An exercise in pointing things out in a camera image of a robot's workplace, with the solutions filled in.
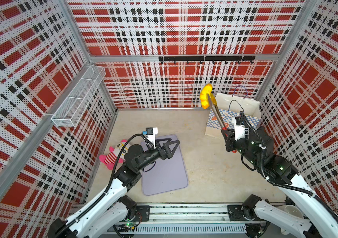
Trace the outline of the steel tongs red handle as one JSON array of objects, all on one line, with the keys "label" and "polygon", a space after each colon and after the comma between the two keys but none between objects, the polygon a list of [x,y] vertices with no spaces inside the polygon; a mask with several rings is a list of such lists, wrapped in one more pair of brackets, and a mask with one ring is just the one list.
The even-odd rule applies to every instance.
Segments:
[{"label": "steel tongs red handle", "polygon": [[232,153],[237,153],[237,150],[235,148],[235,142],[234,142],[234,130],[233,129],[229,129],[223,118],[222,115],[219,111],[219,108],[217,106],[217,101],[214,98],[214,96],[212,94],[207,94],[207,101],[209,103],[209,107],[212,110],[212,112],[214,113],[214,115],[216,116],[216,119],[221,127],[221,134],[224,138],[225,141],[225,147],[226,147],[226,151],[227,152],[232,152]]}]

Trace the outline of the yellow orange striped bread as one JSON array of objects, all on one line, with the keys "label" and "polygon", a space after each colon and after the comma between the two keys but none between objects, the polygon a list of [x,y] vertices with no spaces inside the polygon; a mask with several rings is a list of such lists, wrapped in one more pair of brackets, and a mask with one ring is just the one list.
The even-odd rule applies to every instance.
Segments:
[{"label": "yellow orange striped bread", "polygon": [[215,96],[212,93],[213,86],[211,84],[206,84],[200,92],[200,102],[203,109],[207,109],[212,106],[217,105]]}]

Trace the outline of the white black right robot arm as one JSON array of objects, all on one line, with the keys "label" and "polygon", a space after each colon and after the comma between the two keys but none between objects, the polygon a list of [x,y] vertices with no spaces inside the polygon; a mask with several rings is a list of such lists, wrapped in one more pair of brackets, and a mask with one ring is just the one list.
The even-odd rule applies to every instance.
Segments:
[{"label": "white black right robot arm", "polygon": [[273,139],[264,128],[256,129],[240,112],[234,128],[219,120],[228,152],[238,152],[243,164],[257,171],[269,184],[279,188],[304,214],[298,217],[271,205],[254,194],[242,204],[247,220],[259,218],[297,238],[338,238],[338,215],[306,183],[297,168],[286,158],[273,153]]}]

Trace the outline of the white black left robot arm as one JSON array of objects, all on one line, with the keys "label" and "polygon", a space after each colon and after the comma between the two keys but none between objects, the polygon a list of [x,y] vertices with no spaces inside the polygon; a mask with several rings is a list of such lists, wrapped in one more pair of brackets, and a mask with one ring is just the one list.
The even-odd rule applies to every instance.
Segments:
[{"label": "white black left robot arm", "polygon": [[130,146],[122,166],[113,168],[105,190],[65,220],[56,219],[49,227],[49,238],[98,238],[116,223],[135,217],[137,204],[127,192],[141,179],[145,167],[157,159],[171,159],[180,145],[179,140],[160,144],[144,134],[139,136],[146,141],[147,150],[140,144]]}]

